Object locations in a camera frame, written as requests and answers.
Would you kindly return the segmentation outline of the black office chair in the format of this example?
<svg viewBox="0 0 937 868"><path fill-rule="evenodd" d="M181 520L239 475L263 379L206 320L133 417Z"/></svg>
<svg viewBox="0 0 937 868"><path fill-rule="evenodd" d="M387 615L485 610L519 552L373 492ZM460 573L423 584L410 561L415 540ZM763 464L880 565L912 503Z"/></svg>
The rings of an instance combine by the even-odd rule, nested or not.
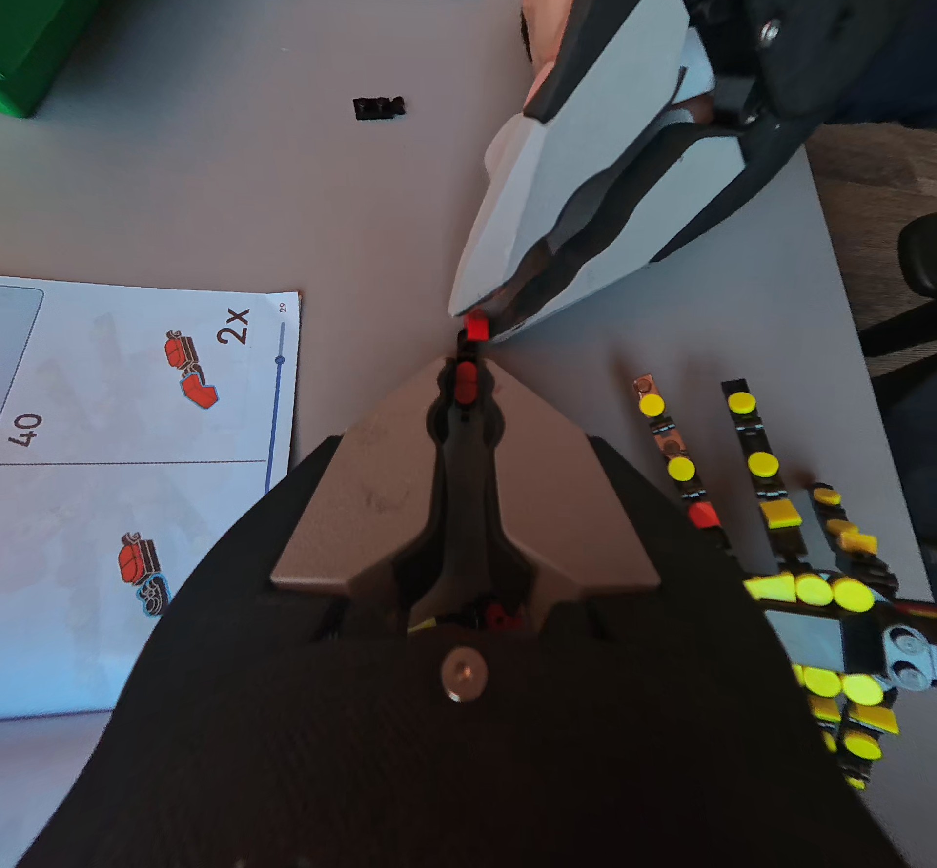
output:
<svg viewBox="0 0 937 868"><path fill-rule="evenodd" d="M864 358L882 357L936 340L936 214L905 225L898 235L896 252L907 287L925 302L860 331Z"/></svg>

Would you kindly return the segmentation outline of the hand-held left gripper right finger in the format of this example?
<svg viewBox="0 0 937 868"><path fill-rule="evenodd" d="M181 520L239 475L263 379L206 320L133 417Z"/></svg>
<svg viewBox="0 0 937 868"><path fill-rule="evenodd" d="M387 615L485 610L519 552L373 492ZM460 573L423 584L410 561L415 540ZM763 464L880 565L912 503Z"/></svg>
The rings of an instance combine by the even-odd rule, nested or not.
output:
<svg viewBox="0 0 937 868"><path fill-rule="evenodd" d="M494 447L499 522L532 569L527 599L653 592L661 578L587 434L493 362L503 427Z"/></svg>

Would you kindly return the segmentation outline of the person's dark blue clothing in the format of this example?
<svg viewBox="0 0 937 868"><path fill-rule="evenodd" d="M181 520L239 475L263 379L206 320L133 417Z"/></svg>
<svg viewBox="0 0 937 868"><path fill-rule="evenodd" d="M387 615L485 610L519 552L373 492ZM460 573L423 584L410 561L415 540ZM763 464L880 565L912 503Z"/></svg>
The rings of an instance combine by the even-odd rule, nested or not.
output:
<svg viewBox="0 0 937 868"><path fill-rule="evenodd" d="M936 126L936 2L921 0L826 124Z"/></svg>

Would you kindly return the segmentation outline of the black yellow lego model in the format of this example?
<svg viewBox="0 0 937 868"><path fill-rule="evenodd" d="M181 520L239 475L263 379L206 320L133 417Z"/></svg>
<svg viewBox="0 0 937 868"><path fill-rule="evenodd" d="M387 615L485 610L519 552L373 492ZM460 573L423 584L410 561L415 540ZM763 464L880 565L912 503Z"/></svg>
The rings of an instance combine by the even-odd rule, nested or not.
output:
<svg viewBox="0 0 937 868"><path fill-rule="evenodd" d="M935 689L935 605L898 596L877 538L862 533L837 488L820 481L808 485L808 495L835 566L813 564L757 399L736 379L721 391L776 562L771 574L743 569L653 375L635 378L632 388L685 522L728 558L785 652L826 750L849 786L866 790L883 740L899 735L900 695Z"/></svg>

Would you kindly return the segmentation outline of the open lego instruction booklet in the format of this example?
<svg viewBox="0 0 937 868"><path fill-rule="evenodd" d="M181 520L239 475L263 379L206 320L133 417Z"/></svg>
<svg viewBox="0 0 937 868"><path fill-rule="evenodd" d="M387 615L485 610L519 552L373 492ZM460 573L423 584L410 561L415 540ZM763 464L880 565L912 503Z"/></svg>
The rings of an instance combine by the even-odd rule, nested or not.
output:
<svg viewBox="0 0 937 868"><path fill-rule="evenodd" d="M287 474L301 296L1 282L1 716L113 708Z"/></svg>

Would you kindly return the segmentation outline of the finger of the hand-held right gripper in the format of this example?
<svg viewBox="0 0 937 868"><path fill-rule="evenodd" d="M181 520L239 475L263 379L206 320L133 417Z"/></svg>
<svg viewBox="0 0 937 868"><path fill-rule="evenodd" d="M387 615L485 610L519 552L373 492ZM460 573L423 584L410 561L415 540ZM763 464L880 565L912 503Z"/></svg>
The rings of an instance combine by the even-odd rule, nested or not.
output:
<svg viewBox="0 0 937 868"><path fill-rule="evenodd" d="M586 182L486 308L507 338L648 265L745 169L739 138L654 138Z"/></svg>
<svg viewBox="0 0 937 868"><path fill-rule="evenodd" d="M573 0L556 65L486 151L449 315L493 308L572 196L654 138L715 138L685 107L715 76L683 0Z"/></svg>

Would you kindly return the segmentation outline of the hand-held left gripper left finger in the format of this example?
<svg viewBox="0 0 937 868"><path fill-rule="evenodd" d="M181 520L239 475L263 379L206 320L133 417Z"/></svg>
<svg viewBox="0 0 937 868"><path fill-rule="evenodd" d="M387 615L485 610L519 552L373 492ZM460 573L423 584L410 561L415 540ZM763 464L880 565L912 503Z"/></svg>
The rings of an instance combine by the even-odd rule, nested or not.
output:
<svg viewBox="0 0 937 868"><path fill-rule="evenodd" d="M430 428L447 363L423 366L341 437L271 574L278 589L405 596L439 526L444 475Z"/></svg>

